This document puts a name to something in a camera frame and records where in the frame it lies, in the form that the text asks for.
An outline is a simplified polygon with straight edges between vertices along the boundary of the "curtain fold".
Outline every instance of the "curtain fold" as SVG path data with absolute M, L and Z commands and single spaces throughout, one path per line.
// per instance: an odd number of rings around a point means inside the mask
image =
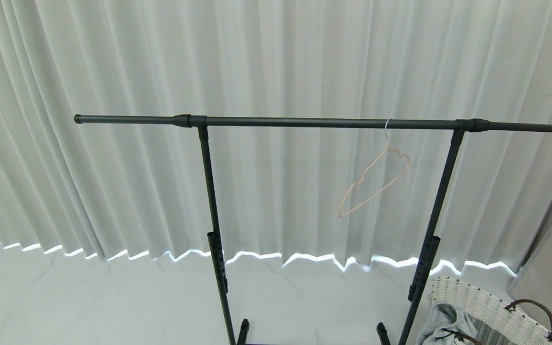
M 0 1 L 0 243 L 208 251 L 197 132 L 74 114 L 552 124 L 552 1 Z M 384 131 L 209 132 L 227 258 L 418 255 L 450 132 L 387 129 L 410 170 L 347 218 Z M 388 155 L 345 207 L 404 166 Z M 552 135 L 469 133 L 438 256 L 516 270 L 551 202 Z

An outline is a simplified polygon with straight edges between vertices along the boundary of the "clothes hanger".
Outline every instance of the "clothes hanger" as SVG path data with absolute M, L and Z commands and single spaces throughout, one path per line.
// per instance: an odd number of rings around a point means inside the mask
M 385 149 L 380 153 L 380 155 L 378 157 L 376 157 L 376 159 L 366 168 L 366 170 L 363 172 L 363 175 L 361 175 L 361 179 L 359 181 L 356 181 L 355 183 L 353 183 L 353 185 L 348 189 L 348 192 L 346 192 L 346 194 L 344 195 L 344 199 L 342 199 L 342 202 L 340 203 L 340 208 L 338 209 L 338 216 L 340 216 L 340 218 L 344 218 L 346 216 L 348 216 L 349 214 L 351 214 L 351 212 L 353 212 L 354 210 L 358 209 L 359 207 L 365 205 L 366 203 L 368 203 L 368 201 L 374 199 L 378 194 L 381 194 L 383 192 L 383 190 L 385 190 L 388 186 L 392 185 L 397 179 L 399 179 L 399 177 L 401 177 L 401 175 L 403 175 L 403 173 L 406 172 L 406 170 L 408 170 L 408 168 L 410 167 L 410 157 L 408 157 L 408 155 L 406 155 L 405 153 L 401 153 L 399 150 L 395 150 L 395 149 L 390 149 L 389 148 L 389 136 L 387 135 L 387 125 L 389 124 L 389 120 L 387 120 L 386 124 L 385 124 Z M 359 183 L 362 183 L 362 181 L 366 178 L 366 174 L 368 173 L 368 171 L 370 169 L 372 169 L 372 166 L 374 166 L 374 164 L 376 164 L 376 162 L 378 162 L 381 157 L 383 157 L 383 155 L 385 155 L 387 152 L 396 152 L 397 155 L 399 156 L 399 158 L 401 159 L 402 157 L 405 157 L 406 160 L 407 160 L 407 163 L 406 163 L 406 168 L 404 170 L 402 170 L 394 179 L 392 179 L 388 184 L 386 184 L 383 188 L 381 188 L 380 190 L 378 190 L 374 195 L 370 196 L 368 199 L 366 199 L 366 201 L 362 202 L 361 204 L 353 207 L 352 209 L 348 210 L 346 213 L 342 214 L 342 206 L 344 206 L 344 202 L 346 201 L 346 199 L 348 198 L 348 196 L 351 194 L 351 192 L 353 191 L 353 188 L 358 185 Z

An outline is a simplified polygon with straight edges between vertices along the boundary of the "floor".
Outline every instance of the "floor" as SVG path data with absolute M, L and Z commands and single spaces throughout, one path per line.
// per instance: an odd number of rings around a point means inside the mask
M 466 265 L 457 273 L 440 266 L 434 276 L 459 275 L 502 297 L 513 279 L 501 267 Z M 343 270 L 329 259 L 283 267 L 280 257 L 241 255 L 226 269 L 234 330 L 248 318 L 248 342 L 365 345 L 379 344 L 378 322 L 396 343 L 414 263 L 349 262 Z M 412 334 L 429 306 L 426 296 Z M 100 262 L 82 253 L 0 247 L 0 345 L 226 343 L 210 257 Z

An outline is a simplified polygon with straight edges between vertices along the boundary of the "light blue garment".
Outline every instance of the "light blue garment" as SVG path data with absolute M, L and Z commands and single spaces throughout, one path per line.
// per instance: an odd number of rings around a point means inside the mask
M 455 339 L 452 332 L 461 332 L 473 338 L 477 336 L 470 317 L 457 304 L 436 303 L 416 339 L 416 345 L 451 345 Z

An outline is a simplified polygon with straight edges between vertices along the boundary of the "white woven basket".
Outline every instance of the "white woven basket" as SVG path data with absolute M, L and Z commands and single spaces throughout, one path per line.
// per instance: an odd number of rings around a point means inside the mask
M 434 303 L 447 302 L 462 306 L 478 330 L 476 339 L 482 345 L 552 345 L 552 340 L 549 340 L 552 332 L 543 325 L 515 310 L 515 306 L 507 310 L 510 306 L 508 303 L 459 279 L 434 279 L 432 299 Z M 521 302 L 537 304 L 548 312 L 546 307 L 529 299 L 513 303 L 516 305 Z M 469 344 L 461 339 L 456 339 L 454 343 Z

